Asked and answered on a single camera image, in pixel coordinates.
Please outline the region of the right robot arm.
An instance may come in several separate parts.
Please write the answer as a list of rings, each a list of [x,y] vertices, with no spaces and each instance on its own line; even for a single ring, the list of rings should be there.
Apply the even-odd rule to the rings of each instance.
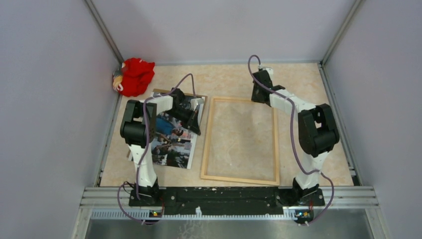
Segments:
[[[300,171],[292,188],[280,194],[280,202],[286,206],[305,205],[317,192],[323,163],[339,143],[340,135],[330,105],[304,101],[286,88],[273,85],[272,76],[272,68],[258,66],[252,73],[251,100],[289,114],[290,141]]]

